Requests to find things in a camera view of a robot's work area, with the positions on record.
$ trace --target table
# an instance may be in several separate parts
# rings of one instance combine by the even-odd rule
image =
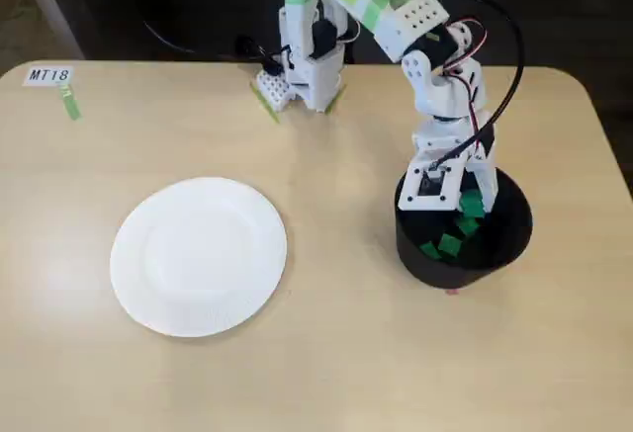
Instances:
[[[595,431],[633,425],[633,205],[588,95],[529,68],[498,163],[535,226],[511,266],[451,297],[395,247],[418,122],[394,66],[345,69],[333,112],[276,124],[256,68],[75,62],[0,81],[0,427],[11,431]],[[510,68],[486,68],[491,105]],[[202,340],[135,324],[110,287],[126,215],[182,179],[252,185],[281,213],[278,292]]]

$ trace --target plate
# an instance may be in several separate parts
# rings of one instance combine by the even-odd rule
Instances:
[[[225,178],[172,185],[119,230],[112,286],[132,319],[159,333],[201,337],[233,328],[272,296],[287,239],[275,207]]]

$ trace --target wall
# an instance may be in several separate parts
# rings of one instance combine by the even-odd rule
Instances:
[[[150,21],[174,42],[209,60],[232,51],[239,33],[275,47],[277,9],[283,0],[59,0],[86,55],[113,59],[191,59],[158,42]],[[633,20],[630,0],[498,0],[511,9],[526,36],[528,63],[568,71],[588,88],[618,160],[633,186]],[[491,40],[486,64],[513,64],[506,29],[493,14],[446,1],[455,15],[477,11],[487,18]],[[358,62],[386,62],[366,35],[355,47]]]

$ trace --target robotic arm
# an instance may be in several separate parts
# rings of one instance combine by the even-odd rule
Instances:
[[[308,108],[325,111],[341,87],[340,39],[348,31],[348,15],[373,34],[391,61],[401,63],[415,93],[415,108],[430,116],[413,133],[415,156],[399,208],[458,209],[468,171],[476,177],[485,212],[490,212],[497,197],[492,132],[456,158],[433,164],[490,118],[484,109],[482,67],[467,53],[473,40],[469,27],[464,22],[446,25],[450,16],[437,0],[285,0],[279,12],[284,72],[273,76],[262,71],[259,91],[275,111],[297,97]]]

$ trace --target green cube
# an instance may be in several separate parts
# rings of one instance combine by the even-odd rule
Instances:
[[[462,248],[462,241],[450,234],[443,234],[437,248],[451,257],[457,257]]]
[[[437,251],[437,249],[435,249],[435,246],[430,241],[419,246],[419,250],[426,254],[426,256],[436,261],[442,258],[442,255]]]
[[[479,229],[479,223],[473,217],[460,216],[455,219],[455,224],[466,237],[472,236]]]
[[[482,194],[479,190],[468,190],[462,193],[459,206],[466,217],[484,217],[486,215]]]

